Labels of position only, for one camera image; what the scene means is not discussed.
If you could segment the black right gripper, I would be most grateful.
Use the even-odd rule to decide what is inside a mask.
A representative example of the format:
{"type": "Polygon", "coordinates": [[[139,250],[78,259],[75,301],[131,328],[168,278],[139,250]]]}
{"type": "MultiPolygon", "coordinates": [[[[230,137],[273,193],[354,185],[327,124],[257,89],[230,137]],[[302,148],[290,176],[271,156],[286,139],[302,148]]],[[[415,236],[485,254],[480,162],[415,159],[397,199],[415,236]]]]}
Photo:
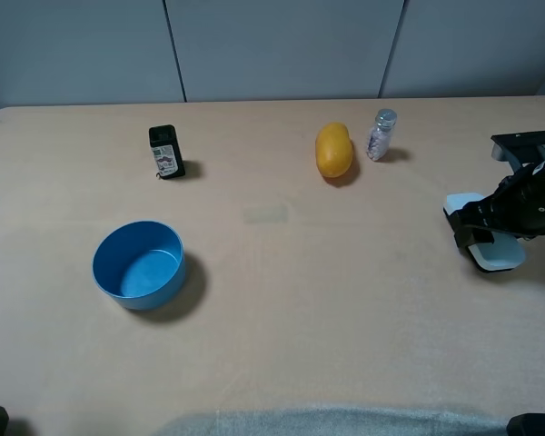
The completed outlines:
{"type": "Polygon", "coordinates": [[[450,196],[450,226],[458,248],[494,243],[491,231],[545,236],[545,156],[526,163],[516,156],[507,161],[513,175],[489,197],[450,196]]]}

